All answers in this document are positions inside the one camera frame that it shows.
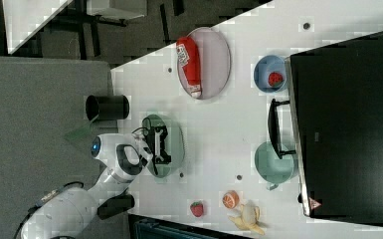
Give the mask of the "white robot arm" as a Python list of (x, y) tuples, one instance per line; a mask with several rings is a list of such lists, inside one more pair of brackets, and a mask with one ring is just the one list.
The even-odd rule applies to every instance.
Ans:
[(85, 190), (68, 183), (42, 198), (23, 222), (21, 239), (75, 239), (145, 167), (157, 172), (158, 159), (183, 158), (183, 135), (167, 124), (151, 125), (145, 134), (104, 133), (94, 139), (92, 155), (105, 165), (96, 184)]

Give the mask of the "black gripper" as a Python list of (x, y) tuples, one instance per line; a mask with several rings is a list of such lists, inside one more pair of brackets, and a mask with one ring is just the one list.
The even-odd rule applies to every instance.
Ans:
[(152, 161), (155, 164), (169, 164), (171, 156), (169, 154), (165, 155), (164, 151), (164, 139), (168, 135), (167, 127), (165, 125), (144, 127), (143, 135), (153, 153)]

